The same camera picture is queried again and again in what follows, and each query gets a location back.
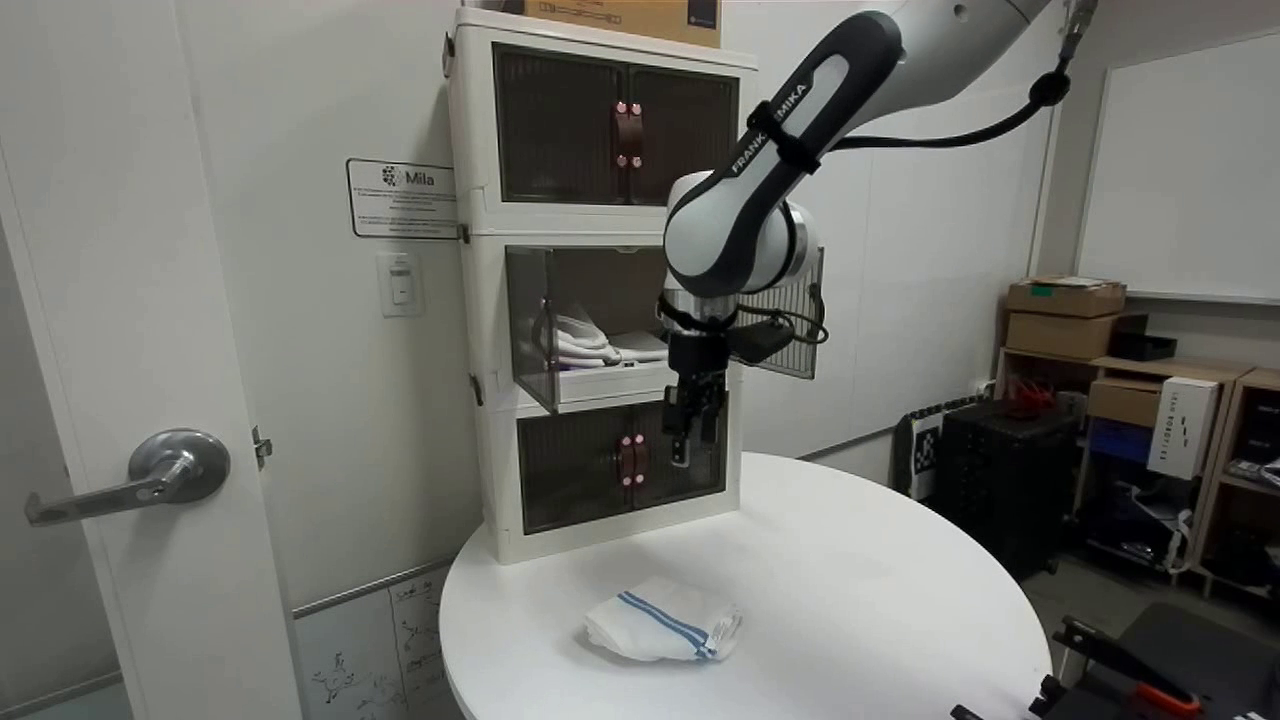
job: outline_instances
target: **white door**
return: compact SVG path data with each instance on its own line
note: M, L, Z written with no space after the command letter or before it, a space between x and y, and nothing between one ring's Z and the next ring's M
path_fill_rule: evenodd
M82 519L141 720L294 720L176 0L0 0L0 224L71 490L200 428L227 485Z

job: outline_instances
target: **round white table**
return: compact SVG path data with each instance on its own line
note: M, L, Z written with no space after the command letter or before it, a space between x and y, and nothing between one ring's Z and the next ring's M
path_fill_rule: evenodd
M483 531L441 599L449 685L471 720L985 720L1023 717L1049 641L1012 575L936 513L835 469L744 456L744 507L496 562ZM593 605L646 575L744 606L724 663L615 663Z

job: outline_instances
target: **white cabinet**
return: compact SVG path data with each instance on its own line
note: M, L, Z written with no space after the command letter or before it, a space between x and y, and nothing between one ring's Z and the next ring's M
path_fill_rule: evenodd
M449 92L498 561L734 507L741 372L676 469L656 294L669 184L733 152L749 80L724 50L461 10Z

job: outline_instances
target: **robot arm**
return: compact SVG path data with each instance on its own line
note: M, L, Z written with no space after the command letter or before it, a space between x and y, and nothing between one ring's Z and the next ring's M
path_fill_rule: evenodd
M734 152L698 174L685 174L669 198L669 286L672 334L669 437L685 464L691 428L716 437L726 361L784 346L793 334L756 331L750 350L734 334L741 301L787 284L814 246L787 207L787 191L846 145L846 132L918 105L964 92L1049 0L880 0L835 22L761 105ZM1077 50L1094 0L1078 0L1067 22L1057 83L1036 83L1041 105L1067 92L1062 63Z

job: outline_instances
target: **cardboard box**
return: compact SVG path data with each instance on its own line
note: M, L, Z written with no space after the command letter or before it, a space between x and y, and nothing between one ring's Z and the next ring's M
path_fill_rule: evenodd
M1118 316L1122 284L1113 280L1049 280L1007 284L1003 309L1041 316Z
M1107 350L1115 316L1012 312L1003 346L1021 357L1094 361Z
M720 0L506 0L506 10L720 49Z
M1089 385L1089 414L1155 428L1159 385L1099 376Z
M1173 376L1159 387L1149 470L1194 481L1215 413L1215 381Z

